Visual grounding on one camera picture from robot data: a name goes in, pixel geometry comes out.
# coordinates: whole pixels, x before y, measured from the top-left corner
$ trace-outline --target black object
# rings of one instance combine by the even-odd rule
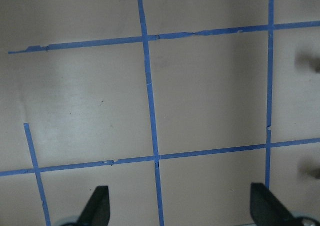
[[[309,217],[294,217],[263,183],[252,183],[250,214],[257,226],[320,226]]]
[[[110,201],[108,186],[95,188],[88,203],[76,222],[62,226],[107,226],[110,220]]]

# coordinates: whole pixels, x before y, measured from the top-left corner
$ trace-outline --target gray floor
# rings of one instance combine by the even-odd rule
[[[0,0],[0,225],[75,220],[98,185],[110,226],[251,223],[266,177],[320,218],[320,0],[271,0],[274,27],[268,2],[143,0],[147,38],[138,0]]]

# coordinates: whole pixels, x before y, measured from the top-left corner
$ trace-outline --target blue grid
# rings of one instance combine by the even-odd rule
[[[200,155],[266,149],[265,184],[266,186],[269,187],[270,159],[271,159],[272,148],[320,142],[320,138],[311,138],[311,139],[275,142],[275,143],[271,142],[274,30],[320,27],[320,21],[274,24],[274,0],[269,0],[268,25],[213,29],[213,30],[205,30],[205,31],[199,31],[199,32],[177,32],[177,33],[165,33],[165,34],[158,34],[158,35],[148,35],[146,18],[145,18],[145,13],[143,8],[143,0],[137,0],[137,1],[138,1],[139,19],[141,24],[141,35],[142,35],[140,37],[126,37],[126,38],[103,39],[103,40],[93,40],[93,41],[84,41],[84,42],[50,44],[45,47],[30,46],[27,49],[22,51],[8,52],[9,54],[17,54],[17,53],[30,53],[30,52],[39,52],[39,51],[94,47],[94,46],[104,46],[104,45],[124,44],[124,43],[141,43],[142,42],[143,44],[145,79],[146,79],[151,132],[152,132],[152,146],[153,146],[152,156],[124,158],[117,161],[107,160],[107,161],[86,162],[86,163],[77,163],[77,164],[69,164],[69,165],[58,165],[58,166],[50,166],[50,167],[39,167],[29,124],[28,123],[24,124],[24,130],[26,133],[25,135],[26,135],[28,146],[29,146],[33,168],[2,171],[0,172],[0,176],[28,174],[28,173],[35,174],[37,185],[39,188],[40,198],[42,200],[45,222],[47,226],[50,226],[51,222],[50,222],[50,215],[49,215],[47,201],[46,201],[46,195],[45,195],[45,191],[44,191],[42,180],[41,180],[41,172],[116,165],[116,164],[125,164],[125,163],[135,163],[135,162],[144,162],[144,161],[154,161],[154,174],[155,174],[155,184],[156,184],[156,190],[157,190],[156,193],[157,193],[159,224],[160,226],[164,226],[165,221],[164,221],[164,214],[163,214],[160,168],[159,168],[159,163],[161,160],[171,159],[171,158],[180,158],[180,157],[192,157],[192,156],[200,156]],[[159,155],[158,141],[157,141],[157,134],[156,134],[157,127],[156,127],[156,115],[155,115],[154,96],[153,96],[153,85],[152,85],[150,56],[149,56],[149,41],[162,40],[162,39],[177,39],[177,38],[190,37],[194,35],[209,36],[209,35],[233,34],[233,33],[239,33],[239,32],[246,33],[246,32],[256,32],[256,31],[268,31],[267,109],[266,109],[266,142],[265,144]]]

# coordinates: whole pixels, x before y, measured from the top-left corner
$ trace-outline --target blurry black object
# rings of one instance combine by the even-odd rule
[[[76,222],[62,226],[107,226],[110,220],[110,201],[108,186],[95,188],[88,203]]]
[[[257,226],[320,226],[309,217],[294,217],[263,183],[252,183],[250,214]]]

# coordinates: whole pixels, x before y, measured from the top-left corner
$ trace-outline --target vertical blue tape strip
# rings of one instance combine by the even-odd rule
[[[155,114],[155,104],[154,104],[154,94],[152,87],[152,77],[151,77],[151,67],[150,67],[150,55],[149,55],[149,38],[147,32],[146,17],[144,12],[143,0],[138,1],[139,18],[141,24],[142,33],[142,44],[144,52],[144,70],[145,70],[145,80],[146,89],[148,95],[149,103],[149,113],[150,113],[150,123],[151,123],[151,133],[152,133],[152,146],[153,146],[153,156],[154,156],[154,174],[155,174],[155,185],[157,188],[157,203],[158,203],[158,214],[159,214],[159,224],[160,226],[165,225],[163,204],[162,204],[162,193],[161,193],[161,180],[160,180],[160,168],[159,168],[159,150],[158,150],[158,140],[156,134],[156,114]]]
[[[35,151],[35,147],[34,147],[34,142],[32,140],[32,135],[31,135],[31,132],[30,132],[30,127],[29,127],[28,123],[24,123],[23,125],[24,125],[24,130],[25,130],[25,133],[26,133],[25,134],[26,140],[27,140],[28,146],[29,146],[29,151],[30,151],[30,156],[31,156],[33,168],[34,168],[36,182],[37,182],[37,185],[38,185],[39,194],[40,194],[40,198],[41,198],[41,201],[42,201],[45,224],[46,224],[46,226],[51,226],[49,210],[48,210],[48,205],[47,205],[47,200],[46,200],[46,195],[45,195],[45,191],[44,191],[44,188],[43,188],[43,183],[42,183],[42,180],[41,180],[41,174],[40,174],[38,161],[37,161],[37,157],[36,157],[36,151]]]
[[[270,186],[271,160],[271,119],[272,119],[272,86],[274,64],[274,0],[268,6],[268,68],[267,68],[267,99],[266,99],[266,152],[265,152],[265,185]]]

